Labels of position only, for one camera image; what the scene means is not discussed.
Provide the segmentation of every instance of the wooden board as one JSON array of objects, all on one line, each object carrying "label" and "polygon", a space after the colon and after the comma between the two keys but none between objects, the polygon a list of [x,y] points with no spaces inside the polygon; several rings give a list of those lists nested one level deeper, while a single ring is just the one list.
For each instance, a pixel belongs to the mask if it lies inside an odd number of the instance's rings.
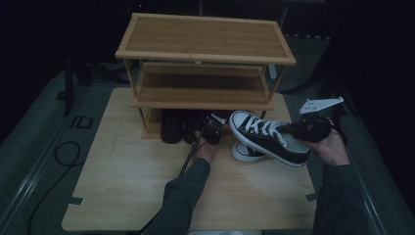
[{"label": "wooden board", "polygon": [[[163,188],[177,177],[191,146],[141,139],[143,121],[130,106],[130,88],[114,90],[76,188],[80,206],[69,205],[68,231],[138,230],[160,209]],[[290,121],[284,99],[265,118]],[[220,143],[192,230],[311,228],[315,202],[306,167],[265,158],[240,163],[231,157],[235,141]]]},{"label": "wooden board", "polygon": [[137,13],[132,15],[115,56],[290,66],[296,63],[276,22]]},{"label": "wooden board", "polygon": [[142,71],[134,106],[154,109],[273,110],[260,67],[152,63]]}]

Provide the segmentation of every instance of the black cable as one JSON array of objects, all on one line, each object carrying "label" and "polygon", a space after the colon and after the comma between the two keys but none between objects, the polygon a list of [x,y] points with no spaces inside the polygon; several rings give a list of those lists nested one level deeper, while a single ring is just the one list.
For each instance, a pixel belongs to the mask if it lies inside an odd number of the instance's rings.
[{"label": "black cable", "polygon": [[[67,144],[73,144],[74,146],[76,146],[77,148],[77,153],[76,156],[74,158],[74,160],[71,162],[71,164],[65,164],[63,163],[61,160],[59,160],[58,158],[58,152],[59,150],[64,147]],[[27,223],[27,235],[31,235],[31,226],[32,226],[32,222],[34,219],[34,216],[37,212],[37,210],[39,209],[39,207],[42,205],[43,201],[46,199],[46,197],[49,195],[50,192],[52,192],[52,190],[56,187],[56,185],[58,185],[58,183],[61,182],[61,180],[70,172],[70,170],[75,167],[75,166],[80,166],[80,165],[84,165],[85,162],[77,164],[76,162],[78,161],[79,157],[80,157],[80,145],[74,141],[67,141],[61,145],[59,145],[58,147],[56,147],[55,152],[54,152],[54,157],[55,160],[58,162],[59,165],[63,165],[67,167],[67,170],[61,175],[61,177],[59,177],[59,179],[52,185],[52,187],[46,192],[45,195],[43,195],[43,197],[40,199],[40,201],[37,203],[36,207],[34,208],[33,212],[31,213],[30,219]]]},{"label": "black cable", "polygon": [[189,163],[189,161],[192,158],[192,156],[195,154],[195,151],[197,150],[197,147],[199,145],[199,142],[201,141],[201,137],[202,137],[202,135],[203,135],[204,132],[205,132],[205,126],[202,129],[201,134],[199,135],[198,139],[193,144],[192,149],[190,150],[189,155],[187,156],[186,161],[184,162],[184,165],[182,166],[182,169],[180,170],[179,177],[183,176],[184,172],[186,171],[187,164]]}]

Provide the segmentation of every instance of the sneaker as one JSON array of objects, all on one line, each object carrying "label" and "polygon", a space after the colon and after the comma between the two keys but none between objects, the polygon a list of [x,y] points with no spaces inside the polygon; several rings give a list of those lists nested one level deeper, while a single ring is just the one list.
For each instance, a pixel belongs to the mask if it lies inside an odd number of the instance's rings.
[{"label": "sneaker", "polygon": [[205,116],[187,116],[184,129],[184,141],[188,144],[192,144],[196,141],[195,131],[202,131],[204,128],[206,117]]},{"label": "sneaker", "polygon": [[229,126],[244,145],[274,157],[290,166],[303,166],[309,157],[309,148],[290,134],[281,134],[277,126],[282,121],[260,119],[248,112],[236,111],[229,118]]},{"label": "sneaker", "polygon": [[162,110],[161,140],[175,144],[183,139],[183,118],[179,110]]},{"label": "sneaker", "polygon": [[244,162],[244,163],[253,163],[260,159],[265,158],[266,155],[262,154],[255,149],[252,149],[241,142],[236,143],[232,148],[232,157],[234,159]]}]

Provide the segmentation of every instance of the human arm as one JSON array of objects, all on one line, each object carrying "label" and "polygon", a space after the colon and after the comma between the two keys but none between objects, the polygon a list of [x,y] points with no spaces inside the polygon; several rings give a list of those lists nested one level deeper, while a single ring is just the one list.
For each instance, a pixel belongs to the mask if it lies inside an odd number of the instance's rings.
[{"label": "human arm", "polygon": [[332,130],[321,142],[302,143],[324,163],[313,234],[370,234],[356,170],[350,164],[341,134]]},{"label": "human arm", "polygon": [[164,188],[162,207],[145,234],[187,234],[193,209],[201,197],[216,151],[201,138],[195,161],[182,177],[169,181]]}]

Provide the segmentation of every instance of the floor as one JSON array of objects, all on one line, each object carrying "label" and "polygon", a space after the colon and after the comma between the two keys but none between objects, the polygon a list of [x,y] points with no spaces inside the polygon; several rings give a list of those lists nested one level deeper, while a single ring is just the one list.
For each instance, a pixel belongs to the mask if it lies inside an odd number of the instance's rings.
[{"label": "floor", "polygon": [[[308,80],[330,40],[288,36],[287,41],[298,64],[286,70],[277,92]],[[305,99],[314,98],[320,85],[286,95],[293,119],[299,117],[298,107]],[[56,100],[59,92],[65,89],[64,73],[58,74],[45,87],[0,148],[0,234],[86,234],[70,233],[61,227],[66,204],[81,172],[81,165],[67,167],[62,164],[82,163],[86,159],[106,102],[117,86],[126,85],[98,74],[95,74],[91,87],[75,84],[75,105],[67,117],[63,117],[65,102]],[[346,104],[343,107],[345,113],[341,124],[349,139],[350,157],[361,177],[373,234],[415,234],[413,214],[401,199],[364,122]],[[91,126],[85,127],[88,126],[86,122],[73,125],[76,117],[93,120]],[[71,142],[61,146],[73,140],[80,143],[79,149]],[[315,188],[318,188],[321,163],[312,158],[307,167]],[[311,232],[310,229],[276,230],[263,234],[305,235]],[[93,234],[126,232],[97,231]]]}]

